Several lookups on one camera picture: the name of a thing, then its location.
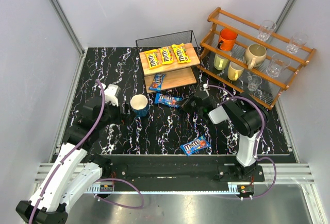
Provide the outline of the blue m&m bag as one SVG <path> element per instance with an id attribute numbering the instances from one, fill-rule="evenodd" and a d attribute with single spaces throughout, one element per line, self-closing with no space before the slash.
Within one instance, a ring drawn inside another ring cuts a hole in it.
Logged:
<path id="1" fill-rule="evenodd" d="M 155 104 L 164 104 L 169 107 L 179 107 L 179 102 L 182 101 L 182 98 L 180 97 L 173 97 L 168 95 L 163 95 L 161 93 L 157 93 L 155 96 L 154 103 Z"/>
<path id="2" fill-rule="evenodd" d="M 180 146 L 186 156 L 190 156 L 202 149 L 209 147 L 210 143 L 205 139 L 203 135 Z"/>
<path id="3" fill-rule="evenodd" d="M 157 73 L 155 74 L 153 81 L 149 87 L 150 91 L 155 91 L 155 92 L 160 92 L 163 80 L 165 78 L 166 74 L 165 73 Z"/>

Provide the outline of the blue M&M bag front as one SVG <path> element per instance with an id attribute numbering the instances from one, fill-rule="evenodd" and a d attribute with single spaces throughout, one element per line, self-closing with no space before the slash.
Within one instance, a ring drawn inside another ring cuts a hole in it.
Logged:
<path id="1" fill-rule="evenodd" d="M 205 139 L 203 135 L 180 146 L 186 156 L 190 156 L 202 149 L 209 147 L 210 143 Z"/>

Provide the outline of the yellow M&M bag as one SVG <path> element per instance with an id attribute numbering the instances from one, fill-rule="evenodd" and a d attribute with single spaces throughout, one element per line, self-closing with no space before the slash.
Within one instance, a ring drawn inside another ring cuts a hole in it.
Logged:
<path id="1" fill-rule="evenodd" d="M 159 68 L 162 66 L 162 64 L 158 60 L 156 49 L 145 51 L 144 54 L 148 61 L 148 68 L 150 70 L 153 70 L 153 69 L 156 69 L 156 68 Z"/>
<path id="2" fill-rule="evenodd" d="M 191 62 L 191 60 L 190 60 L 190 58 L 187 54 L 184 43 L 172 44 L 171 47 L 172 47 L 172 49 L 175 53 L 178 64 L 190 63 Z"/>
<path id="3" fill-rule="evenodd" d="M 168 46 L 159 49 L 162 65 L 172 64 L 174 62 L 173 55 Z"/>

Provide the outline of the two-tier wood wire shelf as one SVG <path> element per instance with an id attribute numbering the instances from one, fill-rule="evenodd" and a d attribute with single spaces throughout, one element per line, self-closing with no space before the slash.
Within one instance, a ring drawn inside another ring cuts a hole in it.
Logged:
<path id="1" fill-rule="evenodd" d="M 175 53 L 171 47 L 172 44 L 185 44 L 187 54 L 191 60 L 190 63 L 178 64 Z M 156 49 L 159 62 L 162 64 L 159 49 L 168 46 L 173 55 L 174 62 L 172 64 L 162 65 L 159 68 L 150 70 L 149 64 L 144 54 L 145 51 Z M 170 33 L 167 35 L 154 36 L 136 40 L 136 47 L 139 51 L 140 60 L 142 63 L 146 90 L 150 91 L 149 87 L 153 81 L 155 74 L 165 73 L 161 91 L 191 85 L 197 83 L 196 74 L 197 67 L 200 65 L 200 54 L 198 45 L 192 30 Z"/>

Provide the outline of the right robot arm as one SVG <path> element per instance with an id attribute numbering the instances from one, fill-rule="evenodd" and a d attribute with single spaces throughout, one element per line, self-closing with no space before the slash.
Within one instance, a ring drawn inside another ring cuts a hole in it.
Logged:
<path id="1" fill-rule="evenodd" d="M 215 106 L 205 91 L 196 91 L 177 104 L 186 113 L 197 113 L 208 125 L 231 121 L 239 132 L 239 149 L 230 173 L 241 180 L 253 175 L 257 167 L 258 139 L 269 119 L 264 106 L 246 93 Z"/>

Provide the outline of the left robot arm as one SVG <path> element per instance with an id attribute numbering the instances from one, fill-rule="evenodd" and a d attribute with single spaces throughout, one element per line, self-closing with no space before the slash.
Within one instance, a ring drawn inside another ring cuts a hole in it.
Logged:
<path id="1" fill-rule="evenodd" d="M 71 176 L 87 155 L 87 140 L 99 122 L 125 122 L 115 94 L 105 93 L 101 99 L 91 98 L 84 106 L 85 122 L 74 126 L 74 132 L 61 147 L 60 153 L 38 190 L 29 200 L 21 200 L 16 212 L 26 223 L 65 223 L 72 206 L 94 182 L 111 174 L 111 161 L 93 155 L 83 170 Z"/>

